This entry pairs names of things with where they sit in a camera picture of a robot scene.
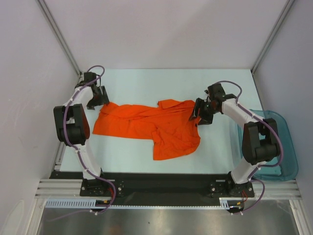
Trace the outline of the orange t-shirt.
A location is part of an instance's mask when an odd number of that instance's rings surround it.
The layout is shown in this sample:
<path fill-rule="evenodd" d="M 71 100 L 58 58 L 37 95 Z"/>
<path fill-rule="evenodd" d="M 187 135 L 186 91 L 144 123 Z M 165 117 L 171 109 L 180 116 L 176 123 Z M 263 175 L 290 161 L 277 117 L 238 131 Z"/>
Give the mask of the orange t-shirt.
<path fill-rule="evenodd" d="M 161 100 L 156 107 L 104 105 L 95 122 L 95 135 L 152 140 L 153 159 L 163 161 L 195 152 L 200 145 L 199 119 L 190 120 L 195 102 Z"/>

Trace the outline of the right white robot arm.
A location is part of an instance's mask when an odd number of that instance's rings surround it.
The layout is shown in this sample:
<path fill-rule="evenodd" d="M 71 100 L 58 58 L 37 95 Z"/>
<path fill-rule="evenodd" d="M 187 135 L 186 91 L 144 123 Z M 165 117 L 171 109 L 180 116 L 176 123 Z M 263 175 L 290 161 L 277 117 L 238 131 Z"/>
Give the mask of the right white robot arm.
<path fill-rule="evenodd" d="M 221 113 L 235 121 L 243 129 L 243 157 L 237 167 L 225 175 L 225 182 L 219 196 L 240 197 L 252 189 L 252 178 L 268 162 L 278 158 L 279 165 L 284 158 L 282 142 L 278 135 L 277 122 L 263 118 L 245 108 L 239 102 L 239 95 L 227 94 L 219 81 L 207 87 L 206 99 L 197 98 L 190 121 L 199 118 L 199 125 L 210 125 L 213 116 Z"/>

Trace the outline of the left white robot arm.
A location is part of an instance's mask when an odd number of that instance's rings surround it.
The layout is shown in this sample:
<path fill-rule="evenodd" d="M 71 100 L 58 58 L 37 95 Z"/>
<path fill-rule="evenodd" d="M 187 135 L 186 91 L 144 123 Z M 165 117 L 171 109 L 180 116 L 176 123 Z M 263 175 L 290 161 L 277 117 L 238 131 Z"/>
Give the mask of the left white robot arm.
<path fill-rule="evenodd" d="M 85 110 L 110 103 L 106 89 L 101 85 L 102 74 L 85 72 L 75 86 L 71 98 L 53 109 L 59 141 L 73 149 L 82 168 L 81 196 L 113 196 L 112 186 L 102 178 L 103 171 L 92 153 L 90 126 Z"/>

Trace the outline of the teal plastic bin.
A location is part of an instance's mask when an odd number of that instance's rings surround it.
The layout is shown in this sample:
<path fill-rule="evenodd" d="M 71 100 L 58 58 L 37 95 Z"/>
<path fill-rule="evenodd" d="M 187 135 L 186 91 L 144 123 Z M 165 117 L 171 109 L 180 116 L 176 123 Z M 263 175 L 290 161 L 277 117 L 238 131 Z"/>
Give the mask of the teal plastic bin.
<path fill-rule="evenodd" d="M 253 175 L 253 178 L 262 181 L 273 182 L 282 182 L 295 179 L 298 174 L 298 162 L 287 122 L 280 114 L 274 111 L 250 111 L 261 116 L 262 118 L 272 118 L 276 121 L 278 136 L 281 140 L 284 150 L 284 158 L 280 165 L 270 167 L 271 165 L 278 163 L 279 157 L 275 157 L 270 162 L 266 163 L 266 167 L 259 169 Z"/>

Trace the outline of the left aluminium frame post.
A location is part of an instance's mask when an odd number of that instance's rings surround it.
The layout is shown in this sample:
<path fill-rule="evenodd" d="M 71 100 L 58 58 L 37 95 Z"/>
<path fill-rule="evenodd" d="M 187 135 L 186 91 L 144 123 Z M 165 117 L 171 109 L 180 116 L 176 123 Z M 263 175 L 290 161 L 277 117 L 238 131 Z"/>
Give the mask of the left aluminium frame post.
<path fill-rule="evenodd" d="M 72 53 L 65 37 L 63 36 L 63 33 L 61 32 L 61 30 L 57 24 L 57 21 L 55 20 L 51 10 L 49 9 L 47 2 L 45 0 L 35 0 L 35 2 L 37 3 L 43 16 L 45 17 L 52 33 L 54 34 L 56 40 L 58 41 L 59 46 L 61 47 L 63 53 L 65 54 L 67 60 L 69 61 L 70 65 L 71 65 L 71 67 L 73 68 L 75 73 L 78 76 L 80 76 L 81 70 L 78 66 L 78 63 L 76 62 L 76 60 L 73 56 L 73 53 Z"/>

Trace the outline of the aluminium frame post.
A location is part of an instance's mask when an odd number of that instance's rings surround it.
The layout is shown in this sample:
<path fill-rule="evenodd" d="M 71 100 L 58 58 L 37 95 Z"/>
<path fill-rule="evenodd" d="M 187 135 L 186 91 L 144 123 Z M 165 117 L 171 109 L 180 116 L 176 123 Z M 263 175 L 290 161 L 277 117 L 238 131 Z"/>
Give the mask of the aluminium frame post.
<path fill-rule="evenodd" d="M 252 76 L 255 75 L 256 71 L 258 70 L 260 64 L 264 60 L 266 54 L 268 53 L 271 45 L 273 44 L 275 38 L 277 37 L 281 27 L 283 26 L 284 22 L 286 21 L 289 13 L 291 12 L 296 0 L 287 0 L 282 11 L 280 12 L 276 22 L 274 23 L 264 45 L 262 46 L 255 62 L 253 63 L 250 71 Z"/>
<path fill-rule="evenodd" d="M 81 70 L 78 66 L 78 63 L 76 62 L 76 60 L 73 56 L 73 53 L 72 53 L 65 37 L 63 36 L 63 33 L 61 32 L 61 30 L 57 24 L 57 21 L 55 20 L 51 10 L 49 9 L 47 2 L 45 0 L 35 0 L 35 2 L 37 3 L 43 16 L 45 17 L 52 33 L 54 34 L 56 40 L 58 41 L 59 46 L 61 47 L 63 53 L 65 54 L 67 60 L 69 61 L 70 65 L 71 65 L 71 67 L 73 68 L 75 73 L 78 76 L 80 76 Z"/>

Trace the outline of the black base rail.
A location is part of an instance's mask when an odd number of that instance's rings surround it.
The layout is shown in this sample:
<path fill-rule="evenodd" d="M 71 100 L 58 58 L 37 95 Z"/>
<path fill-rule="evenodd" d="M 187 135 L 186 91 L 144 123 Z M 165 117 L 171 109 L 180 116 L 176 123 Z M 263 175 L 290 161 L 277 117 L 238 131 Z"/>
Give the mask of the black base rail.
<path fill-rule="evenodd" d="M 225 175 L 227 174 L 103 173 L 102 177 L 113 183 L 115 200 L 123 205 L 204 205 L 212 204 L 214 198 L 232 198 L 218 195 L 222 191 Z M 50 178 L 83 181 L 81 172 L 54 171 Z M 110 201 L 107 193 L 92 197 Z M 252 197 L 253 188 L 236 198 Z"/>

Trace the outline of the right aluminium frame post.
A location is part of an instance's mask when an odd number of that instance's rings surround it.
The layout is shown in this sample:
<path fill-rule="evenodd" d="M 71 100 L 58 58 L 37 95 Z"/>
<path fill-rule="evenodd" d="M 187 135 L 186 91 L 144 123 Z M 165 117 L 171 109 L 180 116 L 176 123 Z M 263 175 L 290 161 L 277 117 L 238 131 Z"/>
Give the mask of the right aluminium frame post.
<path fill-rule="evenodd" d="M 255 62 L 253 63 L 250 71 L 252 76 L 255 75 L 256 71 L 258 70 L 260 64 L 264 60 L 266 54 L 268 53 L 271 45 L 273 44 L 275 38 L 277 37 L 281 27 L 283 26 L 284 22 L 286 21 L 289 13 L 291 12 L 296 0 L 287 0 L 282 11 L 280 12 L 276 22 L 274 23 L 264 45 L 262 46 Z"/>

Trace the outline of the aluminium front rail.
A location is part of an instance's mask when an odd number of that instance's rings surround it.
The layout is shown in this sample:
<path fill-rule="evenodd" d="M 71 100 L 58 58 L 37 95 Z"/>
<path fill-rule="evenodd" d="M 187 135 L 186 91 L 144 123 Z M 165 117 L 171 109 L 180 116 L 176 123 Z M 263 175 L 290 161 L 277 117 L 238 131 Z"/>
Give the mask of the aluminium front rail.
<path fill-rule="evenodd" d="M 36 198 L 78 198 L 80 197 L 82 180 L 80 179 L 41 179 Z"/>

